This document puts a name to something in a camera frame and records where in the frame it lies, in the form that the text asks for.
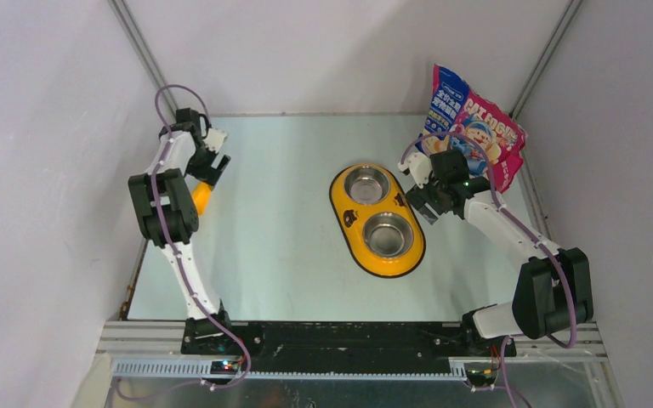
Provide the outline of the yellow plastic food scoop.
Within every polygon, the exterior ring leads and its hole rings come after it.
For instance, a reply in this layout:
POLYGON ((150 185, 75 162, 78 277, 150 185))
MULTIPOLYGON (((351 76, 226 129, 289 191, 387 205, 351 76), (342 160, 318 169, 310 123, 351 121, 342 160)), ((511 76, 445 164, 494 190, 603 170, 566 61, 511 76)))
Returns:
POLYGON ((191 192, 191 198, 194 202, 197 215, 200 217, 205 212, 209 203, 213 187, 210 184, 199 181, 191 192))

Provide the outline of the yellow double pet bowl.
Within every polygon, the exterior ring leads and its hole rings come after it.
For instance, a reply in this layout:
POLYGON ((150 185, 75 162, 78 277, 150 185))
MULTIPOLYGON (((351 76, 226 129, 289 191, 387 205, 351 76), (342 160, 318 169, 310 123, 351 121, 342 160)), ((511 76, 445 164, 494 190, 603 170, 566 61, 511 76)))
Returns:
POLYGON ((373 163, 346 167, 329 200, 350 256, 370 275, 395 279, 422 262, 426 238, 394 174, 373 163))

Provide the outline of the colourful cat food bag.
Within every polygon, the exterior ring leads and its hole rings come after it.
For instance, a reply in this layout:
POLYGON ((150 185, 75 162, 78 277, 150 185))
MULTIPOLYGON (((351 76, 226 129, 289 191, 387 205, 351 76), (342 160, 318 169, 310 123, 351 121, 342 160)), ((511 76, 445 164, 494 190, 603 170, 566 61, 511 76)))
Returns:
POLYGON ((526 131, 496 104, 479 96, 454 71, 433 67, 432 98, 423 126, 429 137, 416 144, 429 155, 455 148, 472 177, 486 177, 491 165, 496 190, 508 190, 520 170, 526 131))

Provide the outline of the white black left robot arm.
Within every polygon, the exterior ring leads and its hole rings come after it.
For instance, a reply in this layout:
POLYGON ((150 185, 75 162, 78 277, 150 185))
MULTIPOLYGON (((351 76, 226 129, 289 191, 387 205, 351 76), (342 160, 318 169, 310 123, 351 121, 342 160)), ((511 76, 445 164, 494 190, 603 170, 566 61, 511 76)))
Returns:
POLYGON ((139 230, 166 258, 184 296, 187 333, 202 337, 215 354, 231 350, 235 332, 220 296, 201 277, 192 236, 230 164, 230 157, 220 154, 226 139, 206 114, 180 109, 175 122, 160 131, 150 165, 128 180, 139 230))

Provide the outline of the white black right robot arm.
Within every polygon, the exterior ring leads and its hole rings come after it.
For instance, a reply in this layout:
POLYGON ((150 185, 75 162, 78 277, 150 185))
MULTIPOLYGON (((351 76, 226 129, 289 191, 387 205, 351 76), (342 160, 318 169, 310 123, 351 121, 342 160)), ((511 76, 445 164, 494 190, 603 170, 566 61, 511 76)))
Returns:
POLYGON ((482 355, 495 337, 523 335, 530 339, 571 332, 593 318, 593 296, 587 255, 564 249, 526 226, 503 203, 485 177, 469 175, 466 158, 458 150, 426 156, 415 152, 399 163, 401 173, 415 184, 406 199, 430 224, 453 213, 473 225, 507 257, 518 278, 512 301, 471 313, 474 324, 460 333, 463 349, 482 355))

